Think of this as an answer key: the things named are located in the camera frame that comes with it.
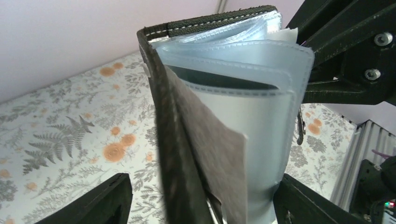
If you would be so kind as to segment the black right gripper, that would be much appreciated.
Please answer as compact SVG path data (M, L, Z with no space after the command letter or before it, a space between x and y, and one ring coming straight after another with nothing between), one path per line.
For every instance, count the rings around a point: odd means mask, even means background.
M306 0L289 28L314 51L302 103L376 105L396 87L394 0Z

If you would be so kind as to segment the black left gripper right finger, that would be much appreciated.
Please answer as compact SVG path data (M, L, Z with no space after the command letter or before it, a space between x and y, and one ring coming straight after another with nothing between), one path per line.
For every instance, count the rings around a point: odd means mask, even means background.
M273 198L279 224L366 224L288 174Z

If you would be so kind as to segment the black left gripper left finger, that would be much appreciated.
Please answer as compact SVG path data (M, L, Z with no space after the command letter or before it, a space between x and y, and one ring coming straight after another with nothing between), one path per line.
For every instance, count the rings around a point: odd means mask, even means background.
M129 174L117 173L37 224L126 224L132 199Z

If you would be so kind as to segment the dark VIP credit card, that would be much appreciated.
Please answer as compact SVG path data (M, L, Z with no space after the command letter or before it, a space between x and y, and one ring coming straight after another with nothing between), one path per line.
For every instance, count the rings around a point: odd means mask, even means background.
M183 81L200 86L241 90L278 90L274 85L227 77L214 73L191 70L176 66L168 67Z

